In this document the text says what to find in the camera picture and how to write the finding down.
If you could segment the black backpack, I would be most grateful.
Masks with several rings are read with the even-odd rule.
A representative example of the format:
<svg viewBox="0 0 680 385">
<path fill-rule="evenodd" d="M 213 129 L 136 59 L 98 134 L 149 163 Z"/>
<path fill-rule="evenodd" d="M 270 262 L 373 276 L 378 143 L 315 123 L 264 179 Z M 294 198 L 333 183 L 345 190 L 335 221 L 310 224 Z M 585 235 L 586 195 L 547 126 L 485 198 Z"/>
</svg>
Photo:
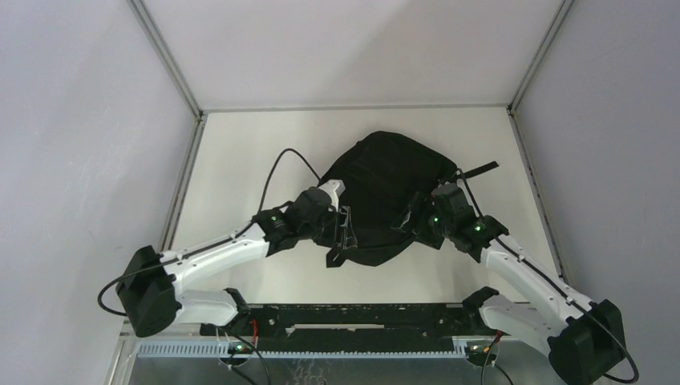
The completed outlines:
<svg viewBox="0 0 680 385">
<path fill-rule="evenodd" d="M 336 268 L 345 261 L 375 267 L 414 243 L 422 244 L 416 241 L 416 227 L 413 233 L 391 228 L 412 196 L 422 192 L 426 199 L 439 186 L 457 185 L 497 167 L 492 161 L 461 172 L 446 156 L 405 135 L 372 132 L 337 158 L 321 178 L 322 182 L 343 181 L 345 191 L 339 202 L 351 209 L 358 241 L 352 249 L 327 247 L 327 267 Z"/>
</svg>

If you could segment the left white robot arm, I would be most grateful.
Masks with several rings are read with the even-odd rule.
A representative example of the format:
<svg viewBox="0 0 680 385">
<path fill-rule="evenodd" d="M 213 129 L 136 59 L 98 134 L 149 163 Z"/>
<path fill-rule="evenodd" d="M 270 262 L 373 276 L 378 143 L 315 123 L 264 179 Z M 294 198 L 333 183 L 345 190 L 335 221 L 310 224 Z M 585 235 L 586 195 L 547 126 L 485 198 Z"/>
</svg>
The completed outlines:
<svg viewBox="0 0 680 385">
<path fill-rule="evenodd" d="M 135 335 L 146 338 L 182 323 L 213 324 L 231 334 L 249 328 L 251 314 L 235 288 L 197 290 L 199 281 L 233 267 L 294 248 L 299 241 L 332 240 L 346 235 L 348 209 L 339 198 L 341 180 L 328 180 L 300 193 L 284 208 L 263 210 L 243 228 L 184 249 L 157 253 L 138 249 L 124 273 L 114 280 L 115 292 Z"/>
</svg>

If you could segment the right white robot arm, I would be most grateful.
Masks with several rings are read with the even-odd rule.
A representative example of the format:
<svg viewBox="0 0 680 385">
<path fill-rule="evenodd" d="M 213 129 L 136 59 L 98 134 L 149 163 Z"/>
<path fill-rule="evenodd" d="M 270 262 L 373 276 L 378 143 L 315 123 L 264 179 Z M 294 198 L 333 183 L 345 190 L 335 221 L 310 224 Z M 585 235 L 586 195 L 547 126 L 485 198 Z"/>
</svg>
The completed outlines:
<svg viewBox="0 0 680 385">
<path fill-rule="evenodd" d="M 567 384 L 592 384 L 631 360 L 621 311 L 609 300 L 594 302 L 545 269 L 457 185 L 417 193 L 393 227 L 436 249 L 451 241 L 525 299 L 516 304 L 489 286 L 470 294 L 463 300 L 463 322 L 472 333 L 490 328 L 520 340 L 546 356 Z"/>
</svg>

